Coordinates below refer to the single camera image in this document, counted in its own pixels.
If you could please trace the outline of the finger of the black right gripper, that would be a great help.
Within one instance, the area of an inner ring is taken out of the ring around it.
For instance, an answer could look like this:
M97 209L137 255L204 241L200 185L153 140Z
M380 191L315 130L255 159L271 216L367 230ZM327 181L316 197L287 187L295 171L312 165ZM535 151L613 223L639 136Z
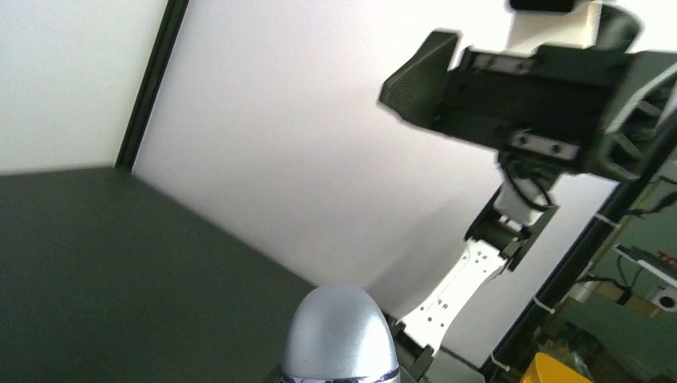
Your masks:
M378 102L406 123L430 128L460 37L452 30L432 31L414 55L383 82Z

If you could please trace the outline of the lavender earbud charging case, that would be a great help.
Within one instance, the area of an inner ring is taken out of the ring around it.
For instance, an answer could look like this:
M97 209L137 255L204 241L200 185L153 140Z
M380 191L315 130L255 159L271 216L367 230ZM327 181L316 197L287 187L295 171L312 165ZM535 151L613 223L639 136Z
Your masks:
M377 303L347 284L319 286L292 318L283 382L400 382L394 340Z

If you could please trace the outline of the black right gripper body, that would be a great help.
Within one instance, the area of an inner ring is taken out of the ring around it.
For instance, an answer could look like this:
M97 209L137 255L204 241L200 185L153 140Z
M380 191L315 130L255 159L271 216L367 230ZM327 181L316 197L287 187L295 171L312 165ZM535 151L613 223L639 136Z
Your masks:
M661 135L651 95L676 77L666 51L542 45L531 56L466 49L434 130L564 172L637 180Z

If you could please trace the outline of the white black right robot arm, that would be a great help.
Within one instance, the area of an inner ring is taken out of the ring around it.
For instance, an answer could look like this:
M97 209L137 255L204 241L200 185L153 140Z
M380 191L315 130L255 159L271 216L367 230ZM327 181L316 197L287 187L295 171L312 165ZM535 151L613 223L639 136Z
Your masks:
M382 85L380 103L401 120L497 154L501 186L465 233L460 258L433 291L391 327L412 357L404 381L422 382L446 331L475 292L526 256L557 210L563 174L621 184L640 179L676 131L666 116L676 55L544 44L532 54L465 49L435 30Z

